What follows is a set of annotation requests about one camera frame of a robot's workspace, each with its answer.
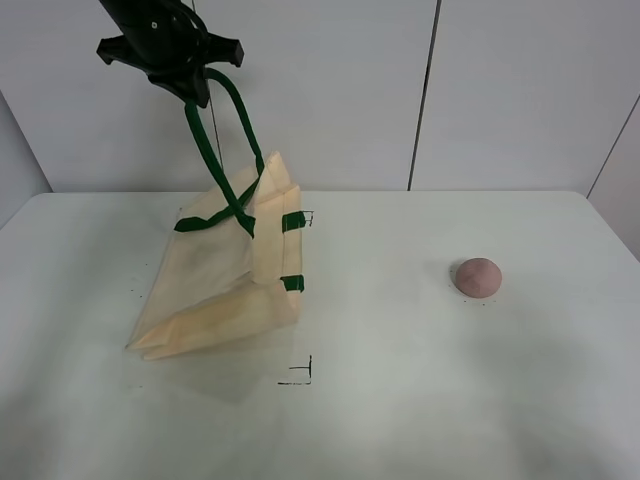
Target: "green bag handle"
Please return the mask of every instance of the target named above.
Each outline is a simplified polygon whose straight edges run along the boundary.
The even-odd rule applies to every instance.
[[[220,166],[220,163],[216,158],[216,154],[211,147],[211,143],[207,138],[204,127],[202,126],[200,115],[198,115],[198,106],[193,101],[186,102],[184,111],[187,116],[187,122],[189,123],[189,128],[191,129],[193,138],[198,145],[198,150],[202,155],[204,163],[207,165],[207,168],[211,172],[211,175],[213,175],[216,183],[220,186],[222,195],[224,195],[224,198],[229,206],[217,212],[215,215],[208,219],[203,219],[200,217],[183,218],[178,223],[176,223],[174,230],[177,232],[194,232],[198,230],[206,230],[207,228],[211,228],[219,224],[223,220],[230,218],[231,216],[235,216],[242,228],[244,228],[247,233],[253,238],[253,228],[255,226],[256,219],[251,217],[250,215],[247,215],[244,211],[244,208],[246,207],[247,203],[249,203],[249,200],[251,200],[251,197],[253,196],[253,193],[258,186],[260,175],[264,170],[264,160],[262,159],[262,152],[260,151],[260,146],[258,145],[256,136],[253,133],[251,121],[249,120],[247,109],[242,102],[240,92],[238,92],[238,89],[235,87],[233,82],[231,82],[231,80],[229,80],[226,75],[219,72],[218,70],[214,70],[213,68],[205,69],[205,78],[218,82],[231,97],[231,101],[236,107],[236,111],[238,112],[238,116],[240,117],[240,123],[242,124],[244,133],[247,136],[247,140],[249,140],[251,150],[256,157],[256,170],[258,171],[258,178],[251,184],[249,188],[247,188],[242,193],[242,195],[240,195],[240,198],[236,198],[236,195],[233,192],[231,185],[229,184],[229,180],[224,174],[224,171],[222,170],[222,167]]]

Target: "beige bag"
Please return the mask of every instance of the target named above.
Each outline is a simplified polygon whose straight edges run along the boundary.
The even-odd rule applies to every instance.
[[[244,105],[229,79],[211,69],[207,74],[231,94],[256,155],[256,168],[228,182],[195,104],[187,103],[187,120],[219,188],[198,196],[180,213],[127,346],[146,350],[147,360],[290,325],[300,313],[300,228],[306,224],[300,188],[291,181],[279,153],[263,164]]]

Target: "white wall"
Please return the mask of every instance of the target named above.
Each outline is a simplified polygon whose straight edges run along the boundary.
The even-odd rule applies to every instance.
[[[640,259],[640,109],[635,108],[589,200]]]
[[[637,0],[443,0],[414,189],[586,194],[640,91]]]
[[[0,92],[0,228],[29,198],[50,191]]]
[[[303,187],[405,188],[435,0],[196,6],[210,31],[242,41],[243,67],[221,69],[265,153],[281,150]],[[0,87],[54,190],[213,184],[181,102],[95,54],[101,38],[119,34],[98,0],[4,0],[1,13]],[[214,96],[233,172],[252,159],[226,97]]]

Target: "white table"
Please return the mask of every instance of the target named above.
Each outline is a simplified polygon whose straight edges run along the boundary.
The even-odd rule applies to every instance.
[[[640,265],[584,198],[305,193],[300,323],[144,362],[193,195],[40,195],[0,230],[0,478],[638,478]],[[474,256],[495,298],[451,286]]]

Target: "pink ball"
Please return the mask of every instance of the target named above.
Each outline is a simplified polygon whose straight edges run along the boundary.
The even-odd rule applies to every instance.
[[[456,271],[456,287],[472,298],[490,297],[502,284],[502,272],[487,258],[472,258]]]

